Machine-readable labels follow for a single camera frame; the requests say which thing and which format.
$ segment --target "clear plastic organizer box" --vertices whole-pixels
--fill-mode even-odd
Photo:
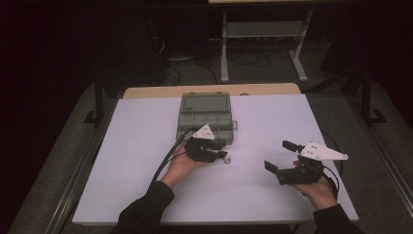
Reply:
[[[188,93],[182,95],[176,138],[193,127],[209,124],[212,142],[234,141],[234,125],[229,93]]]

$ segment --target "black jacket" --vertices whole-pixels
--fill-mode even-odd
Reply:
[[[173,198],[172,190],[166,184],[157,181],[143,197],[121,212],[118,224],[110,233],[158,233],[164,209]],[[362,233],[350,222],[340,205],[314,212],[314,218],[322,234]]]

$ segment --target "human hand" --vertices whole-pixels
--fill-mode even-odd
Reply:
[[[168,170],[161,178],[161,181],[170,188],[174,188],[179,181],[188,176],[194,169],[204,164],[206,163],[196,162],[191,159],[186,154],[185,148],[179,146],[175,152],[173,152]]]
[[[300,161],[295,161],[294,165],[299,165]],[[337,200],[331,190],[331,185],[323,176],[317,183],[311,184],[291,184],[290,186],[301,191],[313,204],[317,210],[327,209],[337,206]]]

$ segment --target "white table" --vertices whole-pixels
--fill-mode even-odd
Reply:
[[[153,174],[175,142],[180,97],[121,99],[80,200],[75,223],[114,224],[119,213],[143,196]],[[307,198],[279,185],[264,169],[267,160],[292,168],[296,154],[282,141],[323,143],[304,95],[231,96],[239,129],[221,160],[195,170],[174,188],[175,199],[162,223],[289,223],[313,220]],[[338,175],[332,162],[324,162]],[[339,203],[351,220],[357,214],[340,179]]]

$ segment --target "wooden table edge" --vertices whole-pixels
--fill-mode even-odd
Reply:
[[[301,94],[300,89],[294,83],[272,83],[128,88],[125,90],[123,98],[179,98],[184,93],[216,92],[228,92],[231,96]]]

